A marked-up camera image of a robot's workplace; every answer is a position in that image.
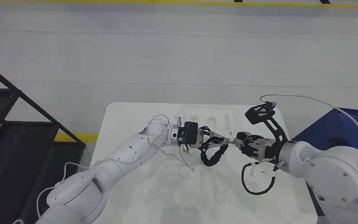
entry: black bracket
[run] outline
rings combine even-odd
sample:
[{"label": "black bracket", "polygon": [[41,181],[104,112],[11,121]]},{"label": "black bracket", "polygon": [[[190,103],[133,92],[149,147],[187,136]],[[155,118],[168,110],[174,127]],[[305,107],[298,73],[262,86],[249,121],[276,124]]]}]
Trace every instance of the black bracket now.
[{"label": "black bracket", "polygon": [[274,134],[276,142],[272,145],[271,150],[265,151],[265,157],[275,158],[273,163],[277,163],[279,162],[281,148],[285,142],[288,141],[288,139],[282,127],[280,127],[276,120],[273,118],[273,115],[275,114],[274,108],[275,105],[273,103],[267,102],[265,104],[250,108],[245,113],[245,116],[251,124],[258,124],[263,122]]}]

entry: floor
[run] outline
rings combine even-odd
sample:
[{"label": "floor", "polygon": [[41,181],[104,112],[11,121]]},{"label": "floor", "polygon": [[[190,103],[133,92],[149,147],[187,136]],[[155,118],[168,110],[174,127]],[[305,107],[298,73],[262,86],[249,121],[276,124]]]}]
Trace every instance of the floor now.
[{"label": "floor", "polygon": [[[73,132],[98,133],[115,101],[257,105],[289,93],[358,108],[357,10],[1,2],[0,73]],[[292,137],[330,110],[271,100]],[[43,120],[21,101],[8,119]]]}]

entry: white table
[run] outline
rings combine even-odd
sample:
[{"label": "white table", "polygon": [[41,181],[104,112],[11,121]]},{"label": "white table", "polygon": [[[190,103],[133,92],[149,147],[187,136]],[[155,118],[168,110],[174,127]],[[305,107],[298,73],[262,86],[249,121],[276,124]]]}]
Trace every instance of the white table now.
[{"label": "white table", "polygon": [[[273,138],[264,124],[251,125],[244,105],[188,105],[115,102],[107,107],[92,164],[108,155],[123,139],[146,127],[157,114],[182,121],[196,121],[226,137],[240,130]],[[281,113],[274,118],[286,131]],[[179,155],[178,147],[166,152]],[[248,194],[241,183],[242,166],[252,162],[240,150],[229,146],[218,164],[205,166],[200,151],[191,149],[184,159],[189,168],[171,156],[158,152],[142,167],[132,171],[113,188],[106,208],[95,223],[238,224],[317,223],[317,214],[303,179],[278,171],[274,187],[265,195]],[[266,189],[272,165],[262,164],[255,176],[246,175],[249,189]]]}]

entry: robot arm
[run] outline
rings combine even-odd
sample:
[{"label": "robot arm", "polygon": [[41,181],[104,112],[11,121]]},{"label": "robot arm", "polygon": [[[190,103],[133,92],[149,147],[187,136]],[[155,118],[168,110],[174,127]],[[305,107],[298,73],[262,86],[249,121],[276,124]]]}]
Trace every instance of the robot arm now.
[{"label": "robot arm", "polygon": [[132,134],[95,166],[57,183],[47,197],[50,208],[37,224],[92,223],[102,213],[113,186],[146,163],[160,147],[177,145],[178,125],[159,119]]},{"label": "robot arm", "polygon": [[276,169],[303,178],[332,224],[356,223],[358,150],[336,146],[321,151],[307,142],[289,141],[272,118],[273,108],[270,103],[252,107],[246,117],[252,124],[264,122],[275,139],[239,132],[233,144],[248,157],[269,161]]}]

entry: yellow stripe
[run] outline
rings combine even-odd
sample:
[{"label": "yellow stripe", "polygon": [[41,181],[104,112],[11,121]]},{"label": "yellow stripe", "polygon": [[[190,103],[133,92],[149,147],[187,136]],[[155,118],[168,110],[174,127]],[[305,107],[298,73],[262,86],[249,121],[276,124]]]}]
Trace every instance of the yellow stripe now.
[{"label": "yellow stripe", "polygon": [[203,4],[211,6],[271,6],[271,7],[326,7],[358,8],[358,4],[280,3],[280,2],[205,2],[176,0],[0,0],[0,2],[66,2],[66,3],[158,3],[158,4]]},{"label": "yellow stripe", "polygon": [[[74,135],[84,143],[96,143],[98,133],[74,132]],[[55,137],[56,142],[75,142],[69,135],[64,132],[57,133]]]}]

